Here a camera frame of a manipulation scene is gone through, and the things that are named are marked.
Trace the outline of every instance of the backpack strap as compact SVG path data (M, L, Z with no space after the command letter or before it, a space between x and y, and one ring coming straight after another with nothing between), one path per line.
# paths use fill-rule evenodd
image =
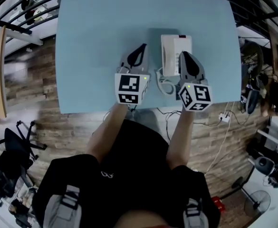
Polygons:
M79 228L82 208L78 203L80 189L67 185L64 196L52 195L44 217L44 228Z
M201 202L189 199L183 212L184 228L208 228L209 222L202 212Z

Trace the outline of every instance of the white wire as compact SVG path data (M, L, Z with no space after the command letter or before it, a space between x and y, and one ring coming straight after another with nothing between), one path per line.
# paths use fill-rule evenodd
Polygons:
M223 112L223 115L225 115L225 112L226 112L226 108L228 108L228 104L229 104L230 102L228 101L227 103L226 103L226 106L225 106L225 108L224 108L224 112Z
M206 170L206 172L205 172L204 175L206 175L206 173L209 172L209 170L211 169L211 167L213 166L213 164L215 163L216 159L218 158L218 156L219 156L219 154L220 154L220 151L221 151L221 149L222 149L222 147L223 147L223 144L224 144L224 142L225 142L225 140L226 140L226 136L228 135L228 131L229 131L229 129L230 129L230 123L231 123L231 119L232 119L232 114L231 114L231 112L230 112L229 126L228 126L228 129L227 129L226 133L225 133L223 142L222 142L222 144L221 144L221 146L220 146L220 148L219 148L219 151L218 151L218 153L217 153L215 159L214 159L213 162L210 164L210 166L208 167L208 169Z
M162 70L162 68L159 68L159 70L156 71L158 88L162 92L163 95L174 96L176 94L176 86L172 81L170 81L166 78L162 78L162 74L160 73L161 70ZM170 85L172 87L172 91L170 93L166 92L162 88L162 85Z

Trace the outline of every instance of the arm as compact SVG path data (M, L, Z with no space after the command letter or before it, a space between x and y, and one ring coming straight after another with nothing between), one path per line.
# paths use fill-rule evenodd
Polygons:
M114 144L127 110L127 105L116 103L111 108L111 111L106 119L89 139L86 153L95 156L99 163L102 161L104 156L109 153L112 145Z
M181 116L166 154L166 161L171 170L179 165L186 165L188 162L194 116L194 112L187 112L184 108L182 109Z

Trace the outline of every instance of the power strip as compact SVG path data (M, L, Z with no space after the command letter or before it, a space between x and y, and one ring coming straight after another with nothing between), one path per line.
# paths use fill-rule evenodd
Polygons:
M219 114L219 120L222 120L225 123L229 123L230 122L230 116L228 114L224 115L223 113L220 113Z

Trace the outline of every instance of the office chair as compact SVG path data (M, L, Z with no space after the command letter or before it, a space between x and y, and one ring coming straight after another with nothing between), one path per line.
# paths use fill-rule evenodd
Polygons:
M21 124L22 124L22 121L18 121L16 123L16 128L17 128L21 138L17 134L15 134L12 130L10 130L9 128L6 128L5 138L0 140L0 144L5 143L7 151L9 151L9 150L17 151L17 152L19 152L20 155L24 156L24 159L26 159L27 155L29 154L29 156L31 155L33 160L37 160L38 155L35 155L31 148L45 150L47 148L47 145L44 144L43 147L39 147L35 144L30 143L31 129L35 124L34 122L30 123L30 127L29 127L26 138L23 135L23 133L21 132L21 130L19 129L19 125L21 125Z
M0 199L12 198L16 183L21 177L28 187L32 187L33 183L26 177L26 170L15 160L14 156L4 151L0 156Z

